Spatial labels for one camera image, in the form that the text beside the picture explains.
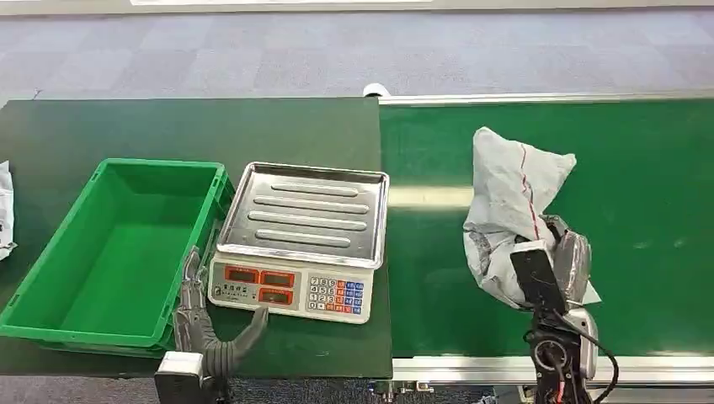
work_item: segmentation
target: digital weighing scale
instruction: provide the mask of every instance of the digital weighing scale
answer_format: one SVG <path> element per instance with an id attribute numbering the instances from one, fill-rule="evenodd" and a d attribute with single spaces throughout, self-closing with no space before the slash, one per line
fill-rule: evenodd
<path id="1" fill-rule="evenodd" d="M 249 164 L 210 262 L 209 300 L 367 322 L 388 189 L 384 173 Z"/>

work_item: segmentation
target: red wire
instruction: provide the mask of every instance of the red wire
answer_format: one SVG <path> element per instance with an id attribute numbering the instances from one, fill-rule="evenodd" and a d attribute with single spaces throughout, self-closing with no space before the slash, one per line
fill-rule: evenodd
<path id="1" fill-rule="evenodd" d="M 562 402 L 562 393 L 565 391 L 565 382 L 561 381 L 558 383 L 558 395 L 556 399 L 556 403 L 560 404 Z"/>

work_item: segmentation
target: robotic hand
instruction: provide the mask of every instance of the robotic hand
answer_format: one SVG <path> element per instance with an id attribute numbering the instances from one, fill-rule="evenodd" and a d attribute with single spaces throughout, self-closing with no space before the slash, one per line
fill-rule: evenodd
<path id="1" fill-rule="evenodd" d="M 194 248 L 184 264 L 180 303 L 173 314 L 176 351 L 166 352 L 154 375 L 161 404 L 228 402 L 226 378 L 263 335 L 268 307 L 260 307 L 250 324 L 232 341 L 221 341 L 205 308 L 200 257 Z"/>
<path id="2" fill-rule="evenodd" d="M 568 229 L 557 216 L 542 216 L 556 239 L 551 255 L 542 240 L 516 238 L 510 254 L 525 300 L 533 307 L 530 345 L 537 375 L 535 404 L 591 403 L 586 380 L 595 374 L 598 347 L 613 362 L 613 380 L 594 400 L 600 403 L 615 388 L 619 370 L 614 356 L 597 340 L 593 317 L 582 307 L 590 273 L 588 240 Z"/>

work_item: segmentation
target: robotic arm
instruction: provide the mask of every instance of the robotic arm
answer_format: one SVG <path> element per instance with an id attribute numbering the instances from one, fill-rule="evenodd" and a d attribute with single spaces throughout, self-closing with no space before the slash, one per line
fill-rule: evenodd
<path id="1" fill-rule="evenodd" d="M 524 340 L 535 365 L 535 404 L 591 403 L 586 381 L 595 374 L 598 347 L 613 361 L 613 380 L 594 403 L 615 388 L 619 370 L 602 348 L 593 317 L 582 307 L 590 272 L 588 240 L 567 228 L 557 216 L 543 219 L 556 238 L 551 253 L 543 241 L 516 239 L 510 254 L 525 300 L 533 307 L 531 329 Z"/>

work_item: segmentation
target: scale keypad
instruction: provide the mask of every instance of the scale keypad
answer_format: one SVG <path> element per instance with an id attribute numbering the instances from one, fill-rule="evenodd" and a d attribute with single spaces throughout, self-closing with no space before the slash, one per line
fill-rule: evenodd
<path id="1" fill-rule="evenodd" d="M 362 314 L 365 284 L 340 279 L 310 277 L 307 308 L 316 311 L 335 311 Z"/>

